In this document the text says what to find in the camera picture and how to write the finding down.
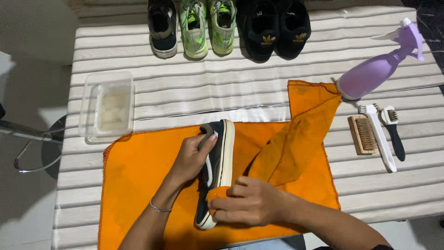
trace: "chain bracelet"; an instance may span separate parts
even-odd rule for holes
[[[154,210],[156,210],[157,212],[160,212],[160,213],[171,212],[171,208],[170,208],[170,209],[158,209],[157,207],[155,207],[155,206],[153,205],[153,203],[151,202],[151,201],[153,200],[153,198],[154,198],[154,197],[151,197],[151,199],[150,199],[150,206],[151,206]]]

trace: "gold trefoil logo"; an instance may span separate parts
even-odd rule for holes
[[[262,38],[264,39],[264,42],[265,42],[265,43],[261,43],[262,45],[270,45],[274,41],[274,39],[276,39],[276,37],[270,38],[270,35],[268,35],[268,37],[263,36]]]
[[[293,40],[293,42],[303,42],[304,40],[304,37],[306,37],[307,36],[307,33],[302,33],[301,35],[296,35],[296,39],[295,40]]]

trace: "black suede sneaker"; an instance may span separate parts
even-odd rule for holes
[[[271,1],[239,0],[238,26],[248,54],[256,60],[270,58],[279,39],[279,16]]]
[[[278,5],[281,36],[276,44],[282,57],[295,58],[311,35],[310,18],[302,0],[283,0]]]
[[[209,190],[220,186],[231,186],[233,171],[234,123],[230,120],[214,121],[200,126],[202,134],[206,134],[198,146],[198,150],[212,136],[218,139],[214,148],[206,157],[205,165],[199,175],[199,201],[196,212],[196,225],[204,230],[216,225],[205,201]]]
[[[177,53],[178,15],[171,0],[148,1],[148,28],[156,54],[163,58]]]

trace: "cleaning solution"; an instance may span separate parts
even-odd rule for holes
[[[356,100],[372,92],[395,72],[398,64],[406,56],[424,61],[422,36],[418,28],[409,18],[405,18],[400,24],[401,28],[382,36],[379,40],[391,39],[399,43],[401,48],[356,65],[336,81],[336,87],[344,98]],[[413,53],[414,49],[418,49],[417,54]]]

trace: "neon green sneaker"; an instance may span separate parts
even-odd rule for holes
[[[234,48],[234,23],[238,9],[231,0],[211,0],[210,13],[213,25],[213,50],[226,55]]]
[[[205,5],[201,1],[190,3],[189,0],[182,0],[180,11],[180,29],[185,53],[191,58],[206,56],[208,45],[205,38]]]

